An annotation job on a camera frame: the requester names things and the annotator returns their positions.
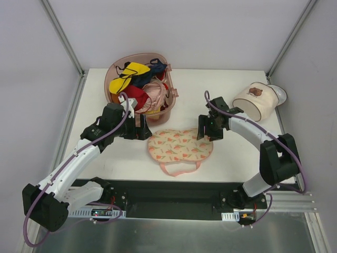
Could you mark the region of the floral mesh laundry bag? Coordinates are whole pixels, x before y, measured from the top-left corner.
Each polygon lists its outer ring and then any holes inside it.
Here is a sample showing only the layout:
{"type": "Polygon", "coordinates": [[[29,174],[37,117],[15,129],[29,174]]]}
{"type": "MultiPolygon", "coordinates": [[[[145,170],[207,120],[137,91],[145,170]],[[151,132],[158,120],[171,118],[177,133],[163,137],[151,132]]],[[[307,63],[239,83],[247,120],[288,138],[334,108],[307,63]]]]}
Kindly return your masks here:
{"type": "Polygon", "coordinates": [[[153,160],[158,162],[164,174],[177,177],[193,173],[201,163],[213,152],[213,143],[209,137],[197,139],[197,129],[187,130],[158,130],[147,142],[148,152],[153,160]],[[191,163],[191,169],[169,172],[167,164],[191,163]]]}

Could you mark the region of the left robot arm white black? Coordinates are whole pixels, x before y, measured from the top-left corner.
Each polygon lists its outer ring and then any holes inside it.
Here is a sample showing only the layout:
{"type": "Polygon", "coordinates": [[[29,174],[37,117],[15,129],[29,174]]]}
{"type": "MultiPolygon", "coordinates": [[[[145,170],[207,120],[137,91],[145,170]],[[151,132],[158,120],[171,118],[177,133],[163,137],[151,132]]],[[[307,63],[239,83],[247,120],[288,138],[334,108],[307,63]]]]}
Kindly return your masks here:
{"type": "Polygon", "coordinates": [[[36,186],[22,192],[25,216],[50,232],[58,231],[73,211],[91,203],[112,203],[111,185],[95,177],[75,190],[70,187],[82,171],[113,143],[115,138],[146,140],[152,133],[145,116],[136,126],[135,99],[107,104],[101,116],[86,127],[75,148],[64,161],[36,186]]]}

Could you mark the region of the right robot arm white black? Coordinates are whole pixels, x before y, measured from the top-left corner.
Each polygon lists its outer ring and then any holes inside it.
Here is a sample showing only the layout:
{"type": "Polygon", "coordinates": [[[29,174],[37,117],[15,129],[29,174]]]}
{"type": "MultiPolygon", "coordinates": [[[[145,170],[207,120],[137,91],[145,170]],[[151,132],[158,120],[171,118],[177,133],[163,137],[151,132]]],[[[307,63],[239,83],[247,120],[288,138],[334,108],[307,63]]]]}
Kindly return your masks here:
{"type": "Polygon", "coordinates": [[[197,139],[223,139],[224,131],[243,137],[259,152],[259,171],[226,197],[232,208],[249,208],[256,198],[301,172],[295,139],[290,134],[274,135],[253,121],[240,108],[230,108],[222,97],[208,100],[207,115],[199,115],[197,139]]]}

